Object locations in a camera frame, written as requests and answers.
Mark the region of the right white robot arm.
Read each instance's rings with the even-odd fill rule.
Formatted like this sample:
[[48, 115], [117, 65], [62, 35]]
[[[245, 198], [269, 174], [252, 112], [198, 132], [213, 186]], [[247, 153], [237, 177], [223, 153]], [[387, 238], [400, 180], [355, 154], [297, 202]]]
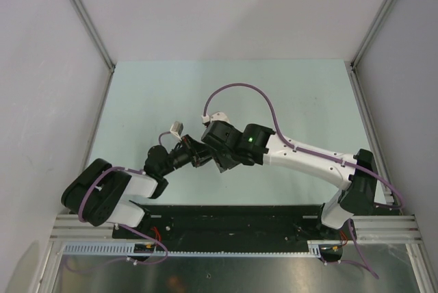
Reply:
[[361, 149], [355, 155], [336, 154], [282, 139], [268, 127], [249, 124], [239, 131], [221, 120], [207, 126], [201, 141], [221, 171], [237, 165], [280, 166], [334, 185], [338, 191], [323, 204], [315, 222], [321, 238], [333, 238], [353, 216], [369, 216], [374, 211], [375, 162], [368, 150]]

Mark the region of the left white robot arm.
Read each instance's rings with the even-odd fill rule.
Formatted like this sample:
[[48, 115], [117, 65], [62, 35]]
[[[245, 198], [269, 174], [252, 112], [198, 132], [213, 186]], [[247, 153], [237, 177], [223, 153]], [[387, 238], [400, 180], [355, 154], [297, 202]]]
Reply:
[[134, 170], [94, 160], [62, 194], [61, 203], [81, 222], [98, 227], [106, 222], [127, 225], [137, 238], [150, 233], [151, 221], [136, 198], [157, 199], [168, 186], [165, 176], [187, 164], [199, 167], [212, 159], [211, 149], [189, 135], [174, 149], [151, 147], [144, 167]]

